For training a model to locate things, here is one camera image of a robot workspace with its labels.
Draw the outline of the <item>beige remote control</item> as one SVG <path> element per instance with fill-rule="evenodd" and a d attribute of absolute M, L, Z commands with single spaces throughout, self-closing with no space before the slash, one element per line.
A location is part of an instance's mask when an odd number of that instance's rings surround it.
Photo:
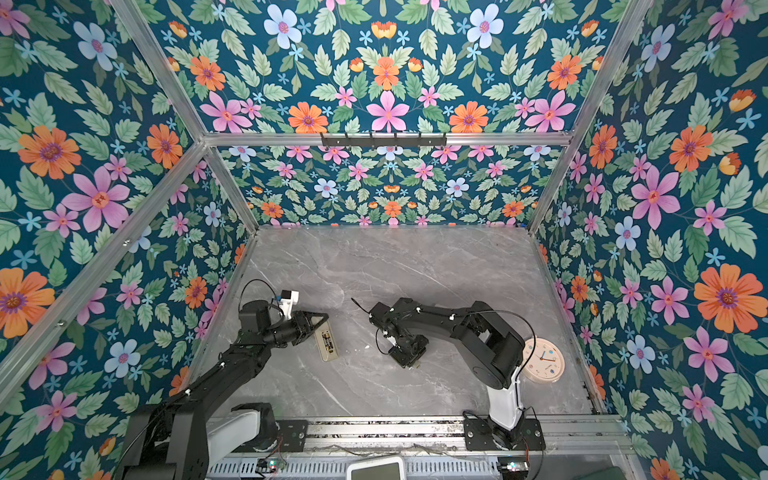
<path fill-rule="evenodd" d="M 320 357 L 324 362 L 330 362 L 339 357 L 338 347 L 332 329 L 327 323 L 327 341 L 325 345 L 317 345 Z"/>

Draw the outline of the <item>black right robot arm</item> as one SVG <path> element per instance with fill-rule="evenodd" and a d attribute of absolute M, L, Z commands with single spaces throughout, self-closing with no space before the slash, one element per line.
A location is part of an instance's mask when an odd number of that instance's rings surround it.
<path fill-rule="evenodd" d="M 522 440 L 519 377 L 531 356 L 523 337 L 498 311 L 481 301 L 451 309 L 400 298 L 392 306 L 377 303 L 368 319 L 390 343 L 385 354 L 404 369 L 421 360 L 431 339 L 452 344 L 487 387 L 489 413 L 479 420 L 492 441 L 510 449 Z"/>

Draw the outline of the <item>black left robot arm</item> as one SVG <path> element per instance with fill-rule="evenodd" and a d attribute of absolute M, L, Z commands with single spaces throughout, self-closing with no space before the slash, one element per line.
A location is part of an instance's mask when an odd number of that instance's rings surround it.
<path fill-rule="evenodd" d="M 115 479 L 204 479 L 210 465 L 242 445 L 264 450 L 279 444 L 273 408 L 264 402 L 238 405 L 208 428 L 214 413 L 261 373 L 274 349 L 301 344 L 329 319 L 295 311 L 274 323 L 276 308 L 265 300 L 246 303 L 236 340 L 213 367 L 181 392 L 133 412 Z"/>

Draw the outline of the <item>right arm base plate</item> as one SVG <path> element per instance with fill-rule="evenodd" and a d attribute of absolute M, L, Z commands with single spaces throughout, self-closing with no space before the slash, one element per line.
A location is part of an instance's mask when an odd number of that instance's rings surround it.
<path fill-rule="evenodd" d="M 469 451 L 544 451 L 546 441 L 537 419 L 522 419 L 512 430 L 477 416 L 463 418 L 465 448 Z"/>

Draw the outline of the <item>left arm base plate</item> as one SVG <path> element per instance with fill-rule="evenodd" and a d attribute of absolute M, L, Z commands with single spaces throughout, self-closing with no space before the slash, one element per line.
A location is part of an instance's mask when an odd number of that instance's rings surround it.
<path fill-rule="evenodd" d="M 235 453 L 301 453 L 308 439 L 306 420 L 277 420 L 264 433 L 237 447 Z"/>

